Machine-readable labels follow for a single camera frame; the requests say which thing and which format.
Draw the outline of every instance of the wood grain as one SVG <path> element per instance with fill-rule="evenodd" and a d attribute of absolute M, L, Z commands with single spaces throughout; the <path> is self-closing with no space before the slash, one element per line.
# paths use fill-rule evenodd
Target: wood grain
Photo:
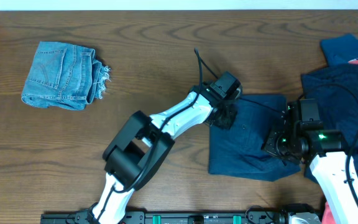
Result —
<path fill-rule="evenodd" d="M 326 66 L 319 41 L 345 33 L 358 37 L 358 11 L 0 12 L 0 223 L 38 223 L 43 212 L 97 202 L 101 155 L 128 117 L 165 110 L 198 83 L 193 47 L 214 70 L 235 74 L 245 93 L 294 99 L 300 74 Z M 113 68 L 104 98 L 84 111 L 21 102 L 41 40 L 95 48 Z M 150 211 L 319 207 L 321 189 L 302 173 L 276 182 L 208 175 L 208 141 L 203 125 L 180 136 L 129 205 Z"/>

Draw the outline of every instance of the white wall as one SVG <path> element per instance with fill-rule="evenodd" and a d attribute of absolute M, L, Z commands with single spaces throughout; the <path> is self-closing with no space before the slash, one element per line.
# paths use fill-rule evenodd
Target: white wall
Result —
<path fill-rule="evenodd" d="M 0 11 L 218 9 L 358 9 L 358 0 L 0 0 Z"/>

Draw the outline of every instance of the wooden table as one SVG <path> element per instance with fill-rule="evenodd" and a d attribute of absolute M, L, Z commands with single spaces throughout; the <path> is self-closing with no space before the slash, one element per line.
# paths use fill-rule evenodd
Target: wooden table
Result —
<path fill-rule="evenodd" d="M 301 93 L 300 74 L 326 66 L 321 39 L 353 33 L 358 11 L 0 12 L 0 223 L 38 223 L 46 211 L 97 202 L 101 156 L 137 110 L 163 111 L 198 84 L 193 47 L 244 93 Z M 38 42 L 96 49 L 113 68 L 102 100 L 83 111 L 33 108 L 21 91 Z M 204 79 L 212 79 L 205 71 Z M 208 174 L 205 125 L 182 134 L 129 205 L 161 210 L 245 210 L 309 203 L 319 185 L 302 173 L 264 182 Z"/>

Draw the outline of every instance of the light blue denim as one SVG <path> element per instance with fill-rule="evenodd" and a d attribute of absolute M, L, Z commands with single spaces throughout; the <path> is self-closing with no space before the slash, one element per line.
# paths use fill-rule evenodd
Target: light blue denim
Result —
<path fill-rule="evenodd" d="M 96 60 L 94 49 L 40 42 L 24 84 L 22 101 L 38 108 L 83 110 L 94 98 L 102 98 L 109 71 L 109 67 Z"/>

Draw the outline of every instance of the blue cloth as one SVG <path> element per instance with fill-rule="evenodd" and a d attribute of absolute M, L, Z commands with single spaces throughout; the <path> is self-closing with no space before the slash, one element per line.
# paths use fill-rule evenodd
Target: blue cloth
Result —
<path fill-rule="evenodd" d="M 302 75 L 301 80 L 305 92 L 321 84 L 337 83 L 346 86 L 358 98 L 358 65 L 344 64 L 325 68 Z M 358 107 L 353 97 L 336 86 L 322 86 L 306 97 L 317 99 L 324 128 L 342 131 L 349 145 L 352 144 L 358 128 Z M 358 176 L 358 142 L 354 166 Z M 305 175 L 315 181 L 309 170 Z"/>
<path fill-rule="evenodd" d="M 329 66 L 358 59 L 358 40 L 352 34 L 321 41 L 321 48 Z"/>
<path fill-rule="evenodd" d="M 244 95 L 248 99 L 282 111 L 287 107 L 283 95 Z M 300 171 L 298 165 L 283 163 L 261 150 L 270 128 L 282 122 L 280 114 L 245 100 L 237 100 L 238 114 L 231 129 L 210 127 L 210 174 L 230 175 L 274 181 Z"/>
<path fill-rule="evenodd" d="M 22 101 L 38 108 L 83 110 L 102 98 L 110 68 L 95 59 L 95 50 L 59 42 L 40 42 L 25 81 Z"/>

